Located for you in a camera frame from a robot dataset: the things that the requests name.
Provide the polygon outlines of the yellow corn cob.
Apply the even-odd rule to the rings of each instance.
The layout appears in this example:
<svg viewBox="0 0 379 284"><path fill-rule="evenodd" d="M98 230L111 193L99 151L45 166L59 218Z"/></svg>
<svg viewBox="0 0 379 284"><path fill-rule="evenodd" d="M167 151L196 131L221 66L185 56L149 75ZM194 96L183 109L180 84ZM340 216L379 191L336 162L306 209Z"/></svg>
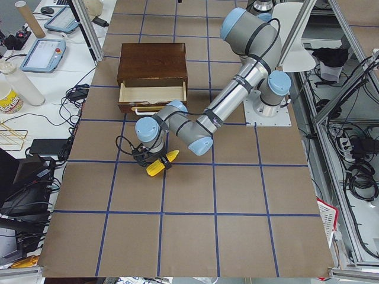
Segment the yellow corn cob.
<svg viewBox="0 0 379 284"><path fill-rule="evenodd" d="M169 161L172 163L176 159L178 154L179 154L179 150L172 150L166 153L165 156L167 156ZM160 159L157 159L146 168L147 174L149 176L156 176L158 173L160 173L163 170L165 170L165 168L163 164L160 162Z"/></svg>

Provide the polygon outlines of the wooden drawer with white handle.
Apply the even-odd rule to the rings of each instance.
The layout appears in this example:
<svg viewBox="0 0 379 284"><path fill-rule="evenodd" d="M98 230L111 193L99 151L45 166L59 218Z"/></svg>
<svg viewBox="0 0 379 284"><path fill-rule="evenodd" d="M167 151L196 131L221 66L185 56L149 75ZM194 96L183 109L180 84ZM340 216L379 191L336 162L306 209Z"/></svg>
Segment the wooden drawer with white handle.
<svg viewBox="0 0 379 284"><path fill-rule="evenodd" d="M122 113L153 115L171 101L187 103L186 82L177 86L120 86L118 107Z"/></svg>

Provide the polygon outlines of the dark wooden drawer box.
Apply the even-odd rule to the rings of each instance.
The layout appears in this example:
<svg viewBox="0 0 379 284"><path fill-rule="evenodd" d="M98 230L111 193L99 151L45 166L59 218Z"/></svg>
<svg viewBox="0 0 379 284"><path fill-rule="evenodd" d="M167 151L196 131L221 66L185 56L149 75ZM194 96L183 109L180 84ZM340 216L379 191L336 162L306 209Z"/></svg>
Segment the dark wooden drawer box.
<svg viewBox="0 0 379 284"><path fill-rule="evenodd" d="M187 84L185 43L123 43L117 83L126 87Z"/></svg>

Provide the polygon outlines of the black power adapter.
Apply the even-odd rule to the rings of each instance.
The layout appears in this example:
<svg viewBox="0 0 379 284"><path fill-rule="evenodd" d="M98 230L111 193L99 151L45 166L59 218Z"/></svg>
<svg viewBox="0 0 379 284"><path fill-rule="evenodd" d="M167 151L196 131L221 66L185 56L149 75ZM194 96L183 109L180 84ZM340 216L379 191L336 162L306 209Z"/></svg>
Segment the black power adapter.
<svg viewBox="0 0 379 284"><path fill-rule="evenodd" d="M67 142L67 138L34 139L29 149L29 153L57 156Z"/></svg>

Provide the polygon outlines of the blue teach pendant near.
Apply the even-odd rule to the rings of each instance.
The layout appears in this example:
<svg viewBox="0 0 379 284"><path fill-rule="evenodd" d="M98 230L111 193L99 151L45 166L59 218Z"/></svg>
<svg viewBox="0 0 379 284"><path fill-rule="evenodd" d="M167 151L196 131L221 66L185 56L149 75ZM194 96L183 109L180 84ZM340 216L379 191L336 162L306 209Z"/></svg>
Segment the blue teach pendant near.
<svg viewBox="0 0 379 284"><path fill-rule="evenodd" d="M52 73L65 50L64 40L37 39L20 65L20 69L24 72Z"/></svg>

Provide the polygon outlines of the blue teach pendant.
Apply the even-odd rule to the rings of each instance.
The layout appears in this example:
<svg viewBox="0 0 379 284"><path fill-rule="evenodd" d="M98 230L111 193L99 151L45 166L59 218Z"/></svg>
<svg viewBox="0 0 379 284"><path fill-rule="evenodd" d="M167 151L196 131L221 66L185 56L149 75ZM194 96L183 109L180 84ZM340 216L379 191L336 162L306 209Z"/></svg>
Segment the blue teach pendant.
<svg viewBox="0 0 379 284"><path fill-rule="evenodd" d="M20 69L24 72L52 73L65 50L64 40L37 39L20 65Z"/></svg>
<svg viewBox="0 0 379 284"><path fill-rule="evenodd" d="M65 6L44 24L44 28L50 31L70 34L78 28L78 23L76 22L70 7Z"/></svg>

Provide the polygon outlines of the frosted plastic bottle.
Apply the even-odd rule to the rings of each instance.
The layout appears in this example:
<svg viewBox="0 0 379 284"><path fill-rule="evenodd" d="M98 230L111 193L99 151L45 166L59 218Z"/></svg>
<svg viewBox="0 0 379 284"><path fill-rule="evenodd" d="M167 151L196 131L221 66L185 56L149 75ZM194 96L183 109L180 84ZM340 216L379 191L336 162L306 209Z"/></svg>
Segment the frosted plastic bottle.
<svg viewBox="0 0 379 284"><path fill-rule="evenodd" d="M45 97L16 65L8 61L1 61L1 73L4 74L5 79L13 87L14 91L30 105L38 107L45 103Z"/></svg>

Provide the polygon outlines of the white plastic basket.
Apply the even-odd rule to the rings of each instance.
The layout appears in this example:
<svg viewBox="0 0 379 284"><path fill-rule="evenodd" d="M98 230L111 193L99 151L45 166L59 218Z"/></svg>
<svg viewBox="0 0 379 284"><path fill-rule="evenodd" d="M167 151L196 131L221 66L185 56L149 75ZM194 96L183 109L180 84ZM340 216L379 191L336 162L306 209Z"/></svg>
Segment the white plastic basket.
<svg viewBox="0 0 379 284"><path fill-rule="evenodd" d="M338 210L334 206L327 204L325 201L319 198L317 198L317 204L323 222L328 246L331 247L333 235L336 231Z"/></svg>

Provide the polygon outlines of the yellow printed paper cup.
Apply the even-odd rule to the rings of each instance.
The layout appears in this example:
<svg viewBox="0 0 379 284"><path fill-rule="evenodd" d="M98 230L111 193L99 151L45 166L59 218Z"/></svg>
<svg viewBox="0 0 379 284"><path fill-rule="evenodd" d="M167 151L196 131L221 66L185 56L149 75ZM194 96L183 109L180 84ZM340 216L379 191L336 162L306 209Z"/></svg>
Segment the yellow printed paper cup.
<svg viewBox="0 0 379 284"><path fill-rule="evenodd" d="M4 114L14 114L21 110L24 101L13 90L11 85L6 81L1 81L1 101L0 109Z"/></svg>

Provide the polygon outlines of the blue teach pendant far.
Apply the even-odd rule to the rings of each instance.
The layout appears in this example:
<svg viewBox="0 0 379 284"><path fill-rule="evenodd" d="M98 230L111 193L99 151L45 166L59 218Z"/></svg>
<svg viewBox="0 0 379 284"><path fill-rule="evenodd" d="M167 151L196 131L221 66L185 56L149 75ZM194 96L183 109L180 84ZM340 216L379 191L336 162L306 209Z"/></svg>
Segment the blue teach pendant far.
<svg viewBox="0 0 379 284"><path fill-rule="evenodd" d="M44 24L44 28L50 31L70 34L78 28L78 23L76 22L70 7L65 6Z"/></svg>

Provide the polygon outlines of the cardboard tube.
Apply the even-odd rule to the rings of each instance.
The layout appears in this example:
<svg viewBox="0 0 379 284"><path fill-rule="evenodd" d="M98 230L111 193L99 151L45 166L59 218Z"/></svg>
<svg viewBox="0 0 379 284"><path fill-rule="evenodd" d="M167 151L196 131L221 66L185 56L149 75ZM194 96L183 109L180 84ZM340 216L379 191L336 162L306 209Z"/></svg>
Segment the cardboard tube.
<svg viewBox="0 0 379 284"><path fill-rule="evenodd" d="M17 1L14 6L18 10L18 12L23 16L25 22L28 24L30 29L32 30L33 34L37 38L45 38L46 34L41 28L40 24L34 17L33 13L31 12L31 9L27 5L25 1Z"/></svg>

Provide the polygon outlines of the black computer mouse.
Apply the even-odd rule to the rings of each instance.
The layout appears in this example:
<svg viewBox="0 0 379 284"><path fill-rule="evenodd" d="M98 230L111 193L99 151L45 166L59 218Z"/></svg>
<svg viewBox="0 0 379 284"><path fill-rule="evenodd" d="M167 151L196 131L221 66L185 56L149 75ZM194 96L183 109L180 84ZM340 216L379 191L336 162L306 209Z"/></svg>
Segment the black computer mouse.
<svg viewBox="0 0 379 284"><path fill-rule="evenodd" d="M52 7L41 7L40 12L44 15L53 15L54 14L54 9Z"/></svg>

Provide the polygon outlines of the aluminium frame post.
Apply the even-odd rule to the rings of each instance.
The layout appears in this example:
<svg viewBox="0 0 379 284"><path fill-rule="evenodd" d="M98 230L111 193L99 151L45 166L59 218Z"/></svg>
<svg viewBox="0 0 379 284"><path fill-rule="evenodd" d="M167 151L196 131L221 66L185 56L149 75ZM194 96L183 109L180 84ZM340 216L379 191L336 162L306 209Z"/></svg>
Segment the aluminium frame post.
<svg viewBox="0 0 379 284"><path fill-rule="evenodd" d="M92 56L93 61L100 62L103 60L104 53L95 33L92 22L89 18L85 4L82 0L68 1L71 11L82 32L87 48Z"/></svg>

